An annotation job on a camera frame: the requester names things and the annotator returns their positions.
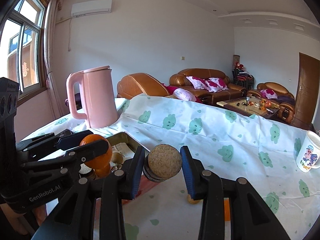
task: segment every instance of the pink wall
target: pink wall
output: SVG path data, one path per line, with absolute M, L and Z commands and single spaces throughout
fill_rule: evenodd
M 14 118 L 16 141 L 21 141 L 30 133 L 53 120 L 48 92 L 44 91 L 18 106 L 17 115 Z

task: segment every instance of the white mug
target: white mug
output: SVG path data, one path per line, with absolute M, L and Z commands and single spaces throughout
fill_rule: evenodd
M 320 137 L 314 132 L 307 131 L 296 164 L 301 171 L 308 172 L 311 168 L 320 168 L 320 164 L 315 165 L 318 158 L 320 158 Z

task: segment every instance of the wooden door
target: wooden door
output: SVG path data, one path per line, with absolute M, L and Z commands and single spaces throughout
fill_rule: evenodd
M 320 79 L 320 61 L 299 53 L 299 82 L 296 96 L 295 118 L 310 125 L 315 113 Z

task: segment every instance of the kettle handle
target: kettle handle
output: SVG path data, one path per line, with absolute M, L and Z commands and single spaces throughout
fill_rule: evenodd
M 88 119 L 88 116 L 84 113 L 78 113 L 77 109 L 76 109 L 76 99 L 75 99 L 75 89 L 74 89 L 74 85 L 75 83 L 79 83 L 80 84 L 80 90 L 81 93 L 83 95 L 83 73 L 82 71 L 70 74 L 69 77 L 67 78 L 67 95 L 68 95 L 68 102 L 69 102 L 69 109 L 70 109 L 70 113 L 72 115 L 73 118 L 75 119 Z M 82 103 L 82 107 L 85 109 L 85 102 L 81 102 Z

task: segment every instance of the cork coaster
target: cork coaster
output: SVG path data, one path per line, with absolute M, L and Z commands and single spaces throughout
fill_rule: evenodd
M 149 153 L 148 164 L 155 175 L 169 179 L 180 171 L 182 157 L 176 148 L 168 144 L 159 144 Z

